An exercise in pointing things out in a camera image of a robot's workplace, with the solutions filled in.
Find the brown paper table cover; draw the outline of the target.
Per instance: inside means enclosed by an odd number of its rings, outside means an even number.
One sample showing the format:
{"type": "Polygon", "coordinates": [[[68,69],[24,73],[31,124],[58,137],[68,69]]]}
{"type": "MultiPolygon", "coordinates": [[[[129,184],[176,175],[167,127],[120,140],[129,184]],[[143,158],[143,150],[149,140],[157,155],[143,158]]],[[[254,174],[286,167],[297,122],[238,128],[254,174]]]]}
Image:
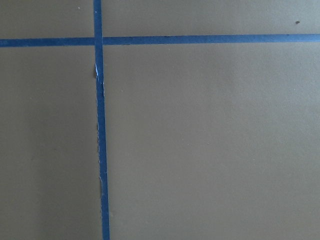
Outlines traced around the brown paper table cover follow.
{"type": "MultiPolygon", "coordinates": [[[[319,34],[317,0],[101,0],[102,37],[319,34]]],[[[1,39],[95,38],[3,0],[1,39]]],[[[317,240],[320,41],[103,45],[109,240],[317,240]]],[[[103,240],[95,45],[0,47],[0,237],[103,240]]]]}

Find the vertical blue tape line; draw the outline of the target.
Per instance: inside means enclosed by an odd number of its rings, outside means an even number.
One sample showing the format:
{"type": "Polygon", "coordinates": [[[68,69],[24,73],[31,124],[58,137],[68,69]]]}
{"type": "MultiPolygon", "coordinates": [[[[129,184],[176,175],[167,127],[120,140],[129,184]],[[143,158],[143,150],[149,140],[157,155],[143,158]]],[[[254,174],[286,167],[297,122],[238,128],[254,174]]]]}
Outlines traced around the vertical blue tape line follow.
{"type": "Polygon", "coordinates": [[[110,239],[109,197],[107,173],[107,140],[105,119],[105,89],[104,89],[104,58],[103,58],[103,30],[102,30],[102,2],[93,2],[94,16],[94,48],[96,72],[96,103],[97,103],[97,135],[99,156],[99,178],[101,189],[101,223],[102,238],[110,239]]]}

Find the horizontal blue tape line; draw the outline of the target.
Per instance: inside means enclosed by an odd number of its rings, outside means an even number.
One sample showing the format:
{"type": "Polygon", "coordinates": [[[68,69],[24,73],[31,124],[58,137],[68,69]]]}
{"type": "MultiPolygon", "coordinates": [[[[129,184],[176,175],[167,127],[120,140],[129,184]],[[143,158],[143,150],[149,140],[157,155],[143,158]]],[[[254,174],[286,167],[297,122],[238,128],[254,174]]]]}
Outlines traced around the horizontal blue tape line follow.
{"type": "MultiPolygon", "coordinates": [[[[233,43],[312,43],[319,34],[233,34],[233,35],[176,35],[176,36],[113,36],[103,37],[106,46],[174,45],[174,44],[233,44],[233,43]]],[[[1,39],[2,48],[93,46],[94,37],[17,38],[1,39]]]]}

